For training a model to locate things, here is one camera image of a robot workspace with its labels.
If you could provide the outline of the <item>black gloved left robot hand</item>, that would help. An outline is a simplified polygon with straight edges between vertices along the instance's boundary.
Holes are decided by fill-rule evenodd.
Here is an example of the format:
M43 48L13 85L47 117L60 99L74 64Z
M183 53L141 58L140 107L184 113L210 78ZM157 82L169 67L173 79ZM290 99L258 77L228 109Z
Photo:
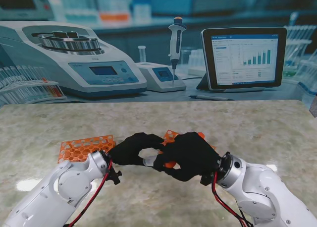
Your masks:
M108 151L112 161L121 166L144 166L139 153L143 149L161 149L164 139L155 134L135 133Z

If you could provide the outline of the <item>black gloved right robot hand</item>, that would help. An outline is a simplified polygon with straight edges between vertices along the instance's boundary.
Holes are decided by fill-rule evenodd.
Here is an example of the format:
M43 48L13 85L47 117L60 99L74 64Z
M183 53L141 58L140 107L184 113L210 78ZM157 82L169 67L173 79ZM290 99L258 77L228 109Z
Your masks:
M153 168L183 182L214 173L221 161L220 155L196 132L180 134L160 150Z

